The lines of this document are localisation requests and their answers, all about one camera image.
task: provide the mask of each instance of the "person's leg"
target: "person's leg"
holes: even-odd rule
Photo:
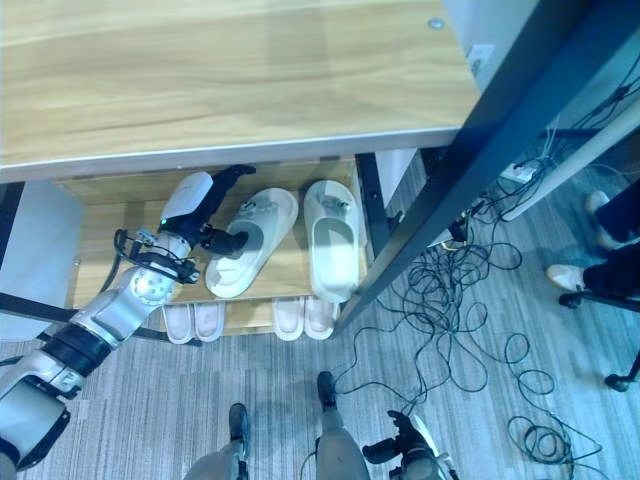
[[[249,416],[241,403],[229,409],[229,438],[222,450],[199,459],[184,480],[248,480]]]
[[[184,480],[238,480],[242,451],[241,441],[229,442],[222,450],[200,458]]]
[[[640,180],[627,187],[595,212],[598,223],[620,243],[640,233]]]
[[[614,250],[601,265],[583,273],[585,286],[595,293],[628,297],[640,291],[640,244]]]
[[[316,480],[369,480],[360,447],[344,428],[329,372],[318,376],[322,403],[322,436],[316,449]]]

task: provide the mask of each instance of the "chair wheel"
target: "chair wheel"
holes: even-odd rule
[[[618,392],[626,392],[629,390],[629,382],[620,375],[609,375],[604,379],[604,383]]]
[[[571,309],[578,308],[581,301],[580,297],[573,293],[565,293],[564,295],[560,295],[560,298],[558,299],[558,303],[560,303],[560,305]]]

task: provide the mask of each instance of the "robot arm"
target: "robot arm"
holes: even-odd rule
[[[69,423],[61,398],[74,398],[109,353],[170,300],[176,283],[198,280],[195,264],[187,258],[196,244],[228,254],[246,243],[242,235],[214,230],[207,222],[237,179],[254,172],[238,165],[213,177],[204,172],[186,177],[169,199],[156,236],[139,234],[130,253],[114,242],[118,253],[137,267],[0,377],[0,480],[14,478],[16,471],[47,455]]]
[[[398,435],[363,447],[362,454],[369,463],[385,463],[402,455],[400,466],[389,472],[390,480],[446,480],[445,469],[451,480],[459,480],[449,455],[437,456],[435,447],[429,446],[406,415],[394,410],[389,410],[387,414],[398,427]]]

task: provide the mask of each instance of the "dark pants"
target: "dark pants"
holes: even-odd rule
[[[634,183],[596,212],[598,223],[614,240],[626,242],[638,236],[640,181]],[[609,254],[601,265],[584,271],[586,287],[596,293],[628,297],[640,291],[640,243]]]

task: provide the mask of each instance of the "power strip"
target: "power strip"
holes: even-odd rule
[[[500,176],[507,180],[525,184],[531,181],[534,173],[536,173],[536,169],[533,167],[516,167],[515,163],[510,163]]]

